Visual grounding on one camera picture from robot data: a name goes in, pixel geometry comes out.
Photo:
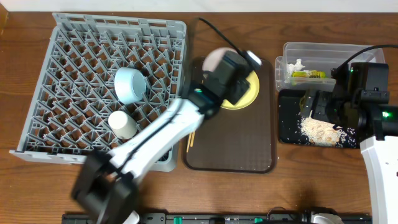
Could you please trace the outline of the yellow plate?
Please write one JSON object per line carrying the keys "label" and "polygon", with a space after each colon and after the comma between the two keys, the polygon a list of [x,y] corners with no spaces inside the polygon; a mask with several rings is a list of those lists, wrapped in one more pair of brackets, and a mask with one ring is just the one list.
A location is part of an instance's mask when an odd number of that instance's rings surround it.
{"label": "yellow plate", "polygon": [[231,104],[228,100],[224,100],[221,107],[227,110],[240,110],[249,106],[258,96],[260,90],[259,78],[256,72],[251,72],[246,78],[250,87],[243,97],[235,104]]}

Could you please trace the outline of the white bowl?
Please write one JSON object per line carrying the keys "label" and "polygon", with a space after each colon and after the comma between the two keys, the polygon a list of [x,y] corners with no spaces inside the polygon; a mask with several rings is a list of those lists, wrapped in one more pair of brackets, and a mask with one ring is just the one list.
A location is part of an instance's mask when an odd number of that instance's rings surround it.
{"label": "white bowl", "polygon": [[221,62],[224,54],[228,51],[236,53],[234,49],[228,47],[222,47],[211,51],[203,61],[202,70],[213,72]]}

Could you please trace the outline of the white tissue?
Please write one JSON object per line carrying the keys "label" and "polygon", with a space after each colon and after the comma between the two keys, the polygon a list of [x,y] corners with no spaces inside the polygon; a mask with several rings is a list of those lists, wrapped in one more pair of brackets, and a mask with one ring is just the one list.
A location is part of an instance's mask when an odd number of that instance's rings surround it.
{"label": "white tissue", "polygon": [[305,68],[305,66],[302,65],[302,59],[298,58],[294,64],[287,64],[287,73],[292,75],[294,71],[301,71],[303,68]]}

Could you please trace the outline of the wooden chopstick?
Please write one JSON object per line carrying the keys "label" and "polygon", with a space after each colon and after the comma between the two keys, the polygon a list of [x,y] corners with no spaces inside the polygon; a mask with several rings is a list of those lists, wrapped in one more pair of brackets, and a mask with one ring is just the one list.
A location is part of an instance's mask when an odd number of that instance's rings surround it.
{"label": "wooden chopstick", "polygon": [[193,147],[194,139],[195,139],[195,131],[194,131],[194,132],[192,132],[192,135],[191,135],[191,139],[190,139],[190,147]]}
{"label": "wooden chopstick", "polygon": [[189,148],[190,148],[191,139],[192,139],[192,136],[191,136],[191,135],[189,135],[189,137],[188,137],[188,141],[187,141],[186,153],[188,153],[188,152],[189,152]]}

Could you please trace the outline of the green yellow snack wrapper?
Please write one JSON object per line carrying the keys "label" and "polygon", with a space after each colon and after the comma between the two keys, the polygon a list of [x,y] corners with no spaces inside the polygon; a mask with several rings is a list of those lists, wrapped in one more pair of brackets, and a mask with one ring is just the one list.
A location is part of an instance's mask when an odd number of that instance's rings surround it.
{"label": "green yellow snack wrapper", "polygon": [[326,78],[326,73],[318,70],[296,70],[292,72],[291,77],[295,83],[304,83],[313,79],[324,79]]}

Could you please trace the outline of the light blue plate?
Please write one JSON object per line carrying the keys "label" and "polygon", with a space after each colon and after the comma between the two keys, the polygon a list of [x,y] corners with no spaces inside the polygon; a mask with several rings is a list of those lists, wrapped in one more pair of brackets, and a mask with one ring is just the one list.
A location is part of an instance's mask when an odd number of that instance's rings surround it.
{"label": "light blue plate", "polygon": [[114,78],[114,89],[121,103],[128,105],[138,102],[146,92],[145,77],[137,69],[119,68]]}

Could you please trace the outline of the white green cup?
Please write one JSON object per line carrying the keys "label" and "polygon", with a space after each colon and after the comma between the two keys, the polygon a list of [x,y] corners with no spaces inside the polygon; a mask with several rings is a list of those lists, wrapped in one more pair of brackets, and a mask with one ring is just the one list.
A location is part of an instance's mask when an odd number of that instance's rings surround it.
{"label": "white green cup", "polygon": [[136,122],[123,111],[114,111],[108,118],[108,124],[120,139],[130,139],[137,133]]}

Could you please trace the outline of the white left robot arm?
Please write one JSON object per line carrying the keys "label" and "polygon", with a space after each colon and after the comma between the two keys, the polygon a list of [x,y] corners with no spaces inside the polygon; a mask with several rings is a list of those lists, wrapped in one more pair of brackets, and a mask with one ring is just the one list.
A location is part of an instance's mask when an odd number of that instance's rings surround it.
{"label": "white left robot arm", "polygon": [[93,151],[72,190],[74,199],[95,223],[139,223],[139,185],[149,169],[181,138],[214,117],[224,101],[238,103],[252,89],[254,70],[217,68],[206,79],[189,82],[153,123],[107,154]]}

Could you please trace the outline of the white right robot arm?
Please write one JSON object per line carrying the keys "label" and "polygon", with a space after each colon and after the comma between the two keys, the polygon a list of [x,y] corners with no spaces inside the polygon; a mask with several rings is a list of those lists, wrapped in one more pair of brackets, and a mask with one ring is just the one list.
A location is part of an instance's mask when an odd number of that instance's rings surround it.
{"label": "white right robot arm", "polygon": [[307,90],[300,100],[304,117],[356,131],[368,174],[373,223],[397,223],[397,107],[387,92],[356,90],[337,96]]}

